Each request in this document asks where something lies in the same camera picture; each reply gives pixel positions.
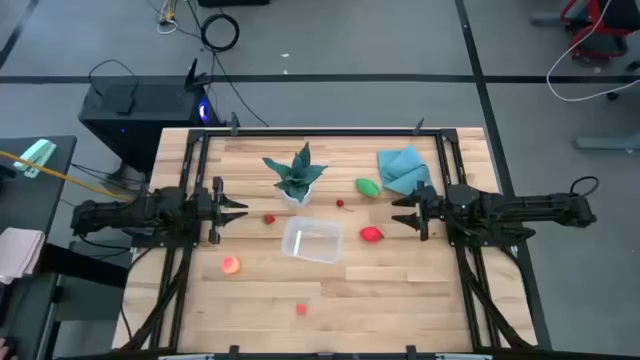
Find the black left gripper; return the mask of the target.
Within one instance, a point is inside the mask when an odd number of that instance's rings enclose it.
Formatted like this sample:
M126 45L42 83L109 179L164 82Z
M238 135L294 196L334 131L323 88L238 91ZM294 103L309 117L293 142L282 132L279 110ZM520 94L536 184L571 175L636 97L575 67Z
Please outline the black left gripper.
M223 194L223 180L219 176L213 178L212 193L207 188L196 189L197 195L197 216L200 221L210 221L208 241L211 244L220 243L219 228L228 223L247 215L247 212L222 213L221 207L226 208L247 208L246 204L229 199Z

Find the grey desk foot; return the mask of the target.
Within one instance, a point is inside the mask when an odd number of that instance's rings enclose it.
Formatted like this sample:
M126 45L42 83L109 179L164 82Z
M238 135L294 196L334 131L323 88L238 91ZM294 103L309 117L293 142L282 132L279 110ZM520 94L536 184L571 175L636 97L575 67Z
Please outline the grey desk foot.
M575 145L583 150L622 150L629 153L640 151L640 133L621 137L579 137Z

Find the black computer tower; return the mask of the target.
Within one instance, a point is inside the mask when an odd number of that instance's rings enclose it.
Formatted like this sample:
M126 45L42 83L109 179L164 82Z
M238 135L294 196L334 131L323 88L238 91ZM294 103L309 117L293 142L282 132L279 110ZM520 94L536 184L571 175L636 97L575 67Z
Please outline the black computer tower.
M79 121L138 172L150 172L165 128L217 127L221 124L205 89L206 76L193 62L176 81L123 81L93 83Z

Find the black metal table frame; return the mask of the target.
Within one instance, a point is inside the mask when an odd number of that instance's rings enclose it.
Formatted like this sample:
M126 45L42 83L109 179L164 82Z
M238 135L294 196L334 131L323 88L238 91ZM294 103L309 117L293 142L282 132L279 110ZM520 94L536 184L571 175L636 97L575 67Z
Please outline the black metal table frame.
M316 181L305 217L343 226L343 252L335 264L289 257L281 239L295 210L274 186L277 175L262 159L291 161L308 142L312 160L327 165ZM167 314L160 341L178 340L182 352L241 354L305 360L365 360L385 353L468 352L469 323L457 257L442 223L421 241L393 215L394 194L361 196L357 178L376 179L377 152L413 145L428 165L435 187L464 180L494 192L498 182L480 128L436 136L404 129L249 129L236 137L214 135L196 145L191 178L224 181L225 193L247 205L247 215L221 231L217 245L202 240L194 251L182 315ZM352 212L336 206L341 199ZM264 216L276 221L266 224ZM377 243L360 238L364 227L384 234ZM225 274L222 260L235 256L240 270ZM300 316L296 305L305 304Z

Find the black side table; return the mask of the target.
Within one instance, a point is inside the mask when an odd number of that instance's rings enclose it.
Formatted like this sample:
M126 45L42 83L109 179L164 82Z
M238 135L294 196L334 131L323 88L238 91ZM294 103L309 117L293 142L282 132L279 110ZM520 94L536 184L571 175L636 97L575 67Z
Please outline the black side table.
M7 227L49 232L64 182L46 174L18 173L0 190L0 233ZM45 360L53 322L52 298L59 276L44 273L18 279L0 291L0 337L7 337L20 360Z

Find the clear plastic tupperware container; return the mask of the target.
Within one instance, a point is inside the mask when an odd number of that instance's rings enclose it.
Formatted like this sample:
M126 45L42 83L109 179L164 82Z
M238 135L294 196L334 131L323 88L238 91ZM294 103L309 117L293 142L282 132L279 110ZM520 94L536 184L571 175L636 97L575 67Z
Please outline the clear plastic tupperware container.
M343 226L311 217L291 217L283 233L284 255L311 262L335 264L343 252Z

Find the red and black chair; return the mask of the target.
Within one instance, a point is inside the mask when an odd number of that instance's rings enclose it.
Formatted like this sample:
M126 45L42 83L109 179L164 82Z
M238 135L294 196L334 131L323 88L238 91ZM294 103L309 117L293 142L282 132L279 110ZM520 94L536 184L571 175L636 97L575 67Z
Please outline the red and black chair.
M560 20L572 34L573 58L611 59L628 51L627 37L640 30L636 0L569 0Z

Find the pink folded cloth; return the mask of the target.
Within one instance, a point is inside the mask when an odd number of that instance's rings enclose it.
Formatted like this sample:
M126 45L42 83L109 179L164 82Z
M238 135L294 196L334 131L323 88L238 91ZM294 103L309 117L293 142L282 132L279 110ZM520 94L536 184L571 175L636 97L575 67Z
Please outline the pink folded cloth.
M0 234L0 284L33 274L46 234L39 230L9 227Z

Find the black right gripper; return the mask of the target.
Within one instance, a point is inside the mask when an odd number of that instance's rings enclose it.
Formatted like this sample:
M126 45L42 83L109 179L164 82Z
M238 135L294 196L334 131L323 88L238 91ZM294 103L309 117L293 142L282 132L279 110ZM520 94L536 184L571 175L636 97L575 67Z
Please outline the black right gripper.
M411 194L406 197L394 200L393 206L415 207L418 205L418 215L393 215L392 219L401 224L407 225L420 233L420 240L429 239L429 221L441 218L442 197L439 196L432 185L426 185L422 181L417 182L417 195Z

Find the artificial plant in white pot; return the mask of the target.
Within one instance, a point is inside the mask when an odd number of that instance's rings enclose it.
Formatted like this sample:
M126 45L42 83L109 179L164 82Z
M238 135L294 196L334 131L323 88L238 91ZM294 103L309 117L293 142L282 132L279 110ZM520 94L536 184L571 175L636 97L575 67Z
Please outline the artificial plant in white pot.
M274 186L294 207L304 207L310 202L312 186L327 168L327 165L311 163L308 142L294 155L290 165L278 163L269 157L264 157L262 161L279 176L280 180Z

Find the teal folded cloth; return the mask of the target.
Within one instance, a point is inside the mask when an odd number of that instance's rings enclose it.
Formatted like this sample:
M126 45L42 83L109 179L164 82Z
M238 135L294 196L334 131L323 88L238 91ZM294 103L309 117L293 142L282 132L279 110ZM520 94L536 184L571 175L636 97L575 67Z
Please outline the teal folded cloth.
M413 145L401 150L379 150L377 164L383 187L388 190L410 195L419 182L432 185L430 169Z

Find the green toy mango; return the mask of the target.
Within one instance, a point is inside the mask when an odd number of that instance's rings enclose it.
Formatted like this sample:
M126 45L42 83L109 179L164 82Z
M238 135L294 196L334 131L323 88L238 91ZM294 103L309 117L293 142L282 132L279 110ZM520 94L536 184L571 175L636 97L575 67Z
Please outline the green toy mango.
M355 187L360 194L369 198L375 198L381 193L380 187L368 178L357 178L355 180Z

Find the mint green stapler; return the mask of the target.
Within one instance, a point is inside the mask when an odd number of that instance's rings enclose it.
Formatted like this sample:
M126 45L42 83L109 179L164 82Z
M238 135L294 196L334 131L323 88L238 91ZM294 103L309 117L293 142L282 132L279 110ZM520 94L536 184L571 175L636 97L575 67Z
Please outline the mint green stapler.
M47 139L39 139L35 143L33 143L27 150L25 150L20 158L22 160L29 161L38 166L43 167L49 158L53 155L57 148L57 145L50 140ZM31 167L30 165L15 161L13 163L13 167L22 172L23 175L27 178L35 179L39 174L40 170Z

